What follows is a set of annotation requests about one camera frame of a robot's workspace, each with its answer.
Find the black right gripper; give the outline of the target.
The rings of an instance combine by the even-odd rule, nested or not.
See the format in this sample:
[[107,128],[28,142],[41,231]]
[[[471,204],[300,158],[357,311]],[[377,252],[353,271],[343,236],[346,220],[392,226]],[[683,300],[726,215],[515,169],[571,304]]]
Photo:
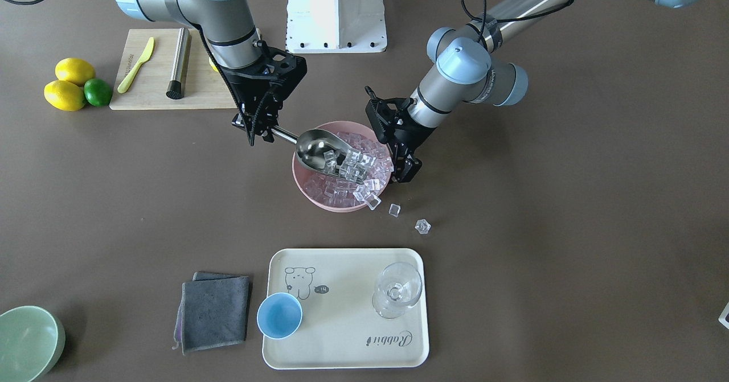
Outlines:
[[244,67],[224,57],[222,47],[216,48],[217,68],[239,107],[231,124],[245,132],[252,147],[257,137],[274,143],[279,110],[306,75],[307,62],[300,55],[269,47],[264,40],[247,40],[243,45],[245,57],[252,59]]

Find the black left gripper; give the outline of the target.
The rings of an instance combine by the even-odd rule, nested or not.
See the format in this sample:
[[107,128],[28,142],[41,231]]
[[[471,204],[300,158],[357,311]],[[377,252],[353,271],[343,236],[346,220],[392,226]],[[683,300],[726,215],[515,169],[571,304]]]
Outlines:
[[416,104],[416,99],[380,98],[371,87],[365,92],[369,101],[365,112],[376,138],[390,147],[393,153],[394,171],[391,179],[399,184],[411,182],[421,170],[422,161],[414,156],[414,152],[435,131],[413,119],[409,108]]

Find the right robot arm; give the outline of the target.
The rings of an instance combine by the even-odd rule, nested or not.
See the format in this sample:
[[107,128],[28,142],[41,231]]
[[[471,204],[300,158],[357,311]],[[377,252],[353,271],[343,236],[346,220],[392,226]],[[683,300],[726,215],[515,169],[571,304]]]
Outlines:
[[234,126],[249,142],[260,136],[295,143],[279,126],[279,112],[307,72],[305,59],[266,44],[247,0],[115,0],[130,17],[179,22],[199,32],[204,49],[229,90],[239,114]]

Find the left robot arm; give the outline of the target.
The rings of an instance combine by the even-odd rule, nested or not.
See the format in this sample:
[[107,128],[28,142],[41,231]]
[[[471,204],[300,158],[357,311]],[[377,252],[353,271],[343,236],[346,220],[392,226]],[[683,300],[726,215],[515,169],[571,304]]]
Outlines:
[[[441,27],[427,42],[432,68],[409,97],[380,98],[366,88],[366,114],[378,141],[390,149],[391,180],[407,183],[422,162],[414,155],[432,132],[461,102],[505,106],[524,98],[529,78],[513,63],[492,53],[514,35],[576,0],[504,0],[458,29]],[[698,0],[648,0],[672,9]]]

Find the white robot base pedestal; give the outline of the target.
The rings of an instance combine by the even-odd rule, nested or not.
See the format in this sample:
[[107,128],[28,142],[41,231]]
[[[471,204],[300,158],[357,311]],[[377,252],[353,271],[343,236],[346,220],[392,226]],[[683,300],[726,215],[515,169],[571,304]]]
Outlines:
[[384,0],[288,0],[286,50],[369,54],[388,46]]

